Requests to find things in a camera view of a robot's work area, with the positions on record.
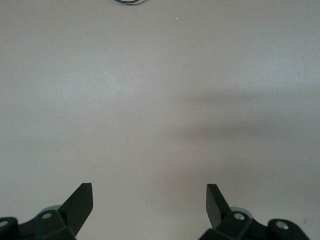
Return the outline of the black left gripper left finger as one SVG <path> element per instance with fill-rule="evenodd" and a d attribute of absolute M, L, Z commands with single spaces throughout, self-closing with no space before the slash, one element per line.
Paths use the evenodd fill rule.
<path fill-rule="evenodd" d="M 19 224 L 12 216 L 0 218 L 2 240 L 75 240 L 93 210 L 93 187 L 82 183 L 62 204 L 43 209 Z"/>

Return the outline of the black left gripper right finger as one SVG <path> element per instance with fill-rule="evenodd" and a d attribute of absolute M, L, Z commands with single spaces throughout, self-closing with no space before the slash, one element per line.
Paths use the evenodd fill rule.
<path fill-rule="evenodd" d="M 201 240 L 308 240 L 294 222 L 271 219 L 267 225 L 257 222 L 244 210 L 232 209 L 216 184 L 206 187 L 206 212 L 211 224 Z"/>

